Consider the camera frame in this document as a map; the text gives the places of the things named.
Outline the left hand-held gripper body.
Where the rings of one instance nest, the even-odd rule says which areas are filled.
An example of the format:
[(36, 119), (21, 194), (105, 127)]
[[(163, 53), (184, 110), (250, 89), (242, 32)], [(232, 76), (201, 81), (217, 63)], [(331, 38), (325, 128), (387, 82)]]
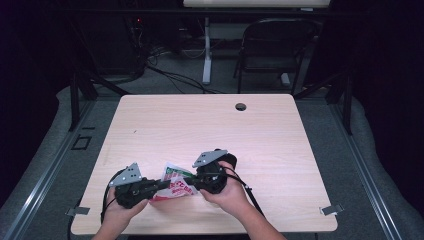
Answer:
[(149, 199), (152, 181), (141, 175), (136, 162), (117, 172), (110, 180), (110, 187), (115, 188), (115, 199), (119, 205), (131, 209), (144, 199)]

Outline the person's right hand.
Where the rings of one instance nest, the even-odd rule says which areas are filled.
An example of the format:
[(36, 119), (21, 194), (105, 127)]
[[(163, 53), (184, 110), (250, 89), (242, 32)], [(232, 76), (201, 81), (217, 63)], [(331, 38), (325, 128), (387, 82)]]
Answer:
[(217, 204), (223, 211), (240, 220), (254, 207), (247, 199), (241, 183), (234, 179), (232, 165), (224, 161), (219, 161), (218, 164), (228, 174), (226, 186), (219, 194), (211, 194), (203, 189), (200, 193), (208, 202)]

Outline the black computer tower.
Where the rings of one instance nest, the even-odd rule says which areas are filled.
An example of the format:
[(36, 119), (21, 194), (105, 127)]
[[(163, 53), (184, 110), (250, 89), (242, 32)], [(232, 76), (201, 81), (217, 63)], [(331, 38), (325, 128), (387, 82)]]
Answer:
[(138, 77), (144, 73), (122, 16), (87, 15), (81, 18), (81, 28), (101, 75)]

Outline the black frame post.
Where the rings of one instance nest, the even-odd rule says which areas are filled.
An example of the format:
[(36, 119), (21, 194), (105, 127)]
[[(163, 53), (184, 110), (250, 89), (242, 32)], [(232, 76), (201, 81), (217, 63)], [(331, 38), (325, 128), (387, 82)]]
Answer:
[(71, 102), (71, 125), (69, 130), (73, 131), (80, 122), (79, 94), (87, 100), (94, 101), (99, 94), (94, 88), (95, 84), (100, 84), (115, 92), (119, 96), (128, 95), (129, 92), (107, 81), (105, 78), (90, 71), (75, 72), (70, 79), (70, 102)]
[(294, 98), (305, 98), (325, 86), (330, 87), (329, 92), (325, 96), (325, 101), (328, 104), (338, 104), (339, 101), (342, 101), (342, 125), (345, 131), (351, 135), (351, 110), (353, 99), (353, 78), (351, 70), (335, 73), (295, 94)]

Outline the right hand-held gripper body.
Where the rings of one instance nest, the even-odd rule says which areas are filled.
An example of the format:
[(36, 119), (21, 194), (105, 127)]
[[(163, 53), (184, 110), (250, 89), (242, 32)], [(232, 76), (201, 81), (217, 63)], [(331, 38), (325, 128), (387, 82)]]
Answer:
[(237, 158), (227, 150), (215, 149), (200, 154), (193, 163), (192, 167), (196, 169), (196, 178), (200, 179), (202, 188), (211, 194), (220, 193), (227, 184), (227, 176), (225, 170), (218, 164), (219, 161), (224, 161), (236, 167)]

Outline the clear pink-printed plastic bag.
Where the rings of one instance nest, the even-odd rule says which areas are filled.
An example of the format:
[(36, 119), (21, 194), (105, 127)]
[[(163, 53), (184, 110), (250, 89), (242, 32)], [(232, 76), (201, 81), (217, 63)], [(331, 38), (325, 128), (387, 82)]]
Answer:
[(161, 180), (170, 181), (170, 184), (167, 188), (159, 190), (153, 196), (151, 202), (196, 195), (198, 193), (196, 188), (186, 181), (186, 178), (191, 177), (193, 177), (193, 174), (190, 171), (167, 162)]

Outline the white desk leg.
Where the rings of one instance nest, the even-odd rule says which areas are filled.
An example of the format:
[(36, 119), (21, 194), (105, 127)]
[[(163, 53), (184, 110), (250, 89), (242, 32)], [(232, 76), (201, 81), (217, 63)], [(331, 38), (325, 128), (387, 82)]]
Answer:
[(210, 44), (210, 23), (209, 23), (208, 17), (205, 18), (204, 40), (205, 40), (205, 58), (204, 58), (202, 83), (205, 85), (209, 85), (211, 83), (212, 59), (211, 59), (211, 44)]

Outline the black folding chair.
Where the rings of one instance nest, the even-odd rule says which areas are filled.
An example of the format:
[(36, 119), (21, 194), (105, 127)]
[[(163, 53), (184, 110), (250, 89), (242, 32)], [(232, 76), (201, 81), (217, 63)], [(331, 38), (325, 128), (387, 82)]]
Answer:
[(233, 77), (241, 92), (244, 73), (292, 73), (294, 94), (308, 45), (319, 33), (319, 24), (308, 19), (267, 18), (244, 31)]

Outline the aluminium floor rail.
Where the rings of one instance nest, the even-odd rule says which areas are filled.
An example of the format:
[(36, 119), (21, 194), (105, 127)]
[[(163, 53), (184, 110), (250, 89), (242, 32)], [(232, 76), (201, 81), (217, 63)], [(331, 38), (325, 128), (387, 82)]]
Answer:
[(54, 121), (20, 181), (0, 208), (0, 240), (21, 240), (65, 162), (65, 156), (77, 139), (81, 124), (89, 116), (95, 101), (80, 108), (80, 119), (70, 130), (71, 105), (62, 102)]
[(349, 135), (342, 122), (342, 114), (337, 105), (329, 105), (330, 112), (353, 156), (361, 185), (370, 201), (372, 209), (380, 223), (387, 240), (404, 240), (396, 226), (391, 213), (372, 177), (365, 159), (352, 135)]

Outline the person's left hand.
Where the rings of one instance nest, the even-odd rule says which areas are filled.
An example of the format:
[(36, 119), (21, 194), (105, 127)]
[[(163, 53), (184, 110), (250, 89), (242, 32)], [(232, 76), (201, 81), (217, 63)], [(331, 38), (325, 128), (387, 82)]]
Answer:
[(139, 214), (148, 204), (148, 200), (142, 200), (130, 209), (119, 205), (115, 200), (115, 189), (111, 188), (107, 195), (107, 207), (104, 213), (100, 231), (107, 235), (120, 234), (129, 225), (131, 219)]

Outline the grey metal bracket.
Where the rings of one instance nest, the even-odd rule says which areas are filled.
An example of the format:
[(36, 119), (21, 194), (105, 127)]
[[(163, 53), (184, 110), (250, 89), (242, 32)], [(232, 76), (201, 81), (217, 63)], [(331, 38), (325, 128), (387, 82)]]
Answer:
[(323, 207), (320, 209), (320, 212), (325, 215), (337, 215), (338, 213), (342, 212), (344, 210), (344, 207), (341, 204), (337, 205), (331, 205), (327, 207)]
[(66, 215), (72, 217), (74, 217), (75, 215), (87, 215), (89, 211), (89, 208), (77, 206), (74, 208), (69, 208), (66, 212)]

